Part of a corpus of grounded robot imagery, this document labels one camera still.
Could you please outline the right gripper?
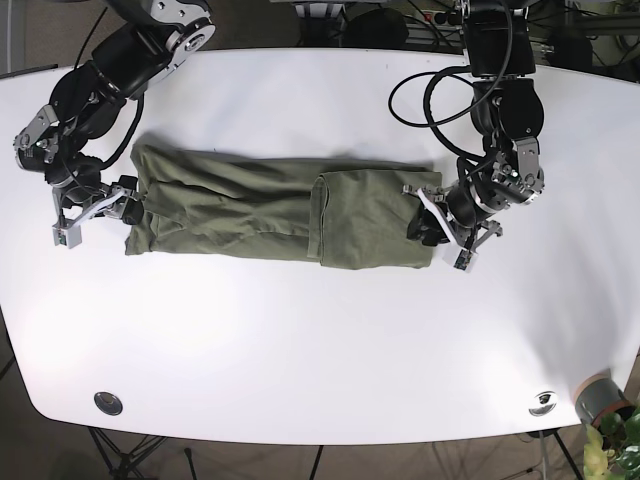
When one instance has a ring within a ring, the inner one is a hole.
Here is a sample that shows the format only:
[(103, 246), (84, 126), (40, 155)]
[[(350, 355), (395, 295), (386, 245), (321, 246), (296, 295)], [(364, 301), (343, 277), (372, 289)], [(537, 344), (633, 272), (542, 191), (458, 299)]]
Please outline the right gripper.
[(54, 187), (56, 223), (80, 225), (94, 217), (108, 217), (126, 225), (138, 225), (144, 215), (144, 206), (138, 196), (137, 184), (136, 177), (122, 175), (111, 185), (98, 180), (87, 185), (71, 181), (63, 187)]

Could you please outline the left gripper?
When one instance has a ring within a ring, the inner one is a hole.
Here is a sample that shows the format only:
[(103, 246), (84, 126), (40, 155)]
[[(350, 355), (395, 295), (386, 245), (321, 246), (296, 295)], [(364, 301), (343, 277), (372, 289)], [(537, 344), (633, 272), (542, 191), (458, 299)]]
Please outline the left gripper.
[(477, 251), (492, 236), (503, 235), (501, 224), (492, 220), (504, 209), (500, 188), (493, 182), (456, 182), (447, 188), (404, 185), (402, 193), (420, 201), (407, 239), (427, 247), (449, 243)]

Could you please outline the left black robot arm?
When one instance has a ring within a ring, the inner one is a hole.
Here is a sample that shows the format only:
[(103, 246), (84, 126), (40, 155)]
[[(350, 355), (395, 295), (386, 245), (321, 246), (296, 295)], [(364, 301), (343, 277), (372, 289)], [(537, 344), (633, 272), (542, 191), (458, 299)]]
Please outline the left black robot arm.
[[(523, 205), (544, 189), (538, 137), (544, 109), (532, 74), (535, 60), (528, 35), (528, 1), (463, 1), (461, 38), (465, 66), (428, 73), (423, 95), (423, 127), (455, 154), (457, 180), (449, 188), (409, 188), (421, 204), (407, 236), (425, 246), (458, 244), (472, 251), (480, 241), (500, 235), (493, 217), (514, 204)], [(484, 153), (454, 145), (440, 130), (456, 115), (437, 120), (431, 101), (445, 79), (469, 84), (473, 99), (465, 114), (482, 137)]]

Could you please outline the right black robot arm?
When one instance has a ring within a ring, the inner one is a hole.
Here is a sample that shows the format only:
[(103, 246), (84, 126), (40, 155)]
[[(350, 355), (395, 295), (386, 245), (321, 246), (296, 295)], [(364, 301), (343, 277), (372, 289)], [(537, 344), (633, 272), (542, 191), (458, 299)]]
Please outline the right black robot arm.
[[(216, 27), (205, 1), (110, 1), (124, 25), (102, 41), (85, 63), (76, 63), (56, 84), (48, 104), (14, 140), (18, 164), (44, 175), (52, 187), (59, 243), (83, 220), (109, 216), (127, 225), (143, 208), (137, 180), (124, 176), (106, 185), (102, 171), (124, 153), (142, 117), (145, 92), (175, 72), (202, 47)], [(136, 104), (132, 124), (107, 159), (83, 154), (105, 135), (127, 102)]]

